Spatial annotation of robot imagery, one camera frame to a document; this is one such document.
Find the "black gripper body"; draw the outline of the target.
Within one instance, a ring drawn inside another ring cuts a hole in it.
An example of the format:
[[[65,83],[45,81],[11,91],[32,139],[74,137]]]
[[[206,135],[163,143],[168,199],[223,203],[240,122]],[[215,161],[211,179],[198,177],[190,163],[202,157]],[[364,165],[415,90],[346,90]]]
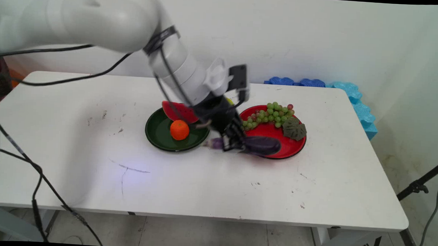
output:
[[[224,95],[208,95],[192,107],[200,124],[196,128],[209,128],[226,136],[242,136],[237,110]]]

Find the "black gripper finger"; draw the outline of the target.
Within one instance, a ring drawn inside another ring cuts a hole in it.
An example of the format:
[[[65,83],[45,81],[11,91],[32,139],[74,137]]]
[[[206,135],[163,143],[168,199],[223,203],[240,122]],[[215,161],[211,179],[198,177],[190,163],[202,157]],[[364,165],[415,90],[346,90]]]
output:
[[[241,151],[242,131],[237,125],[229,125],[223,135],[223,151]]]
[[[234,149],[241,153],[251,153],[246,143],[247,134],[244,132],[244,126],[240,118],[235,119],[235,144]]]

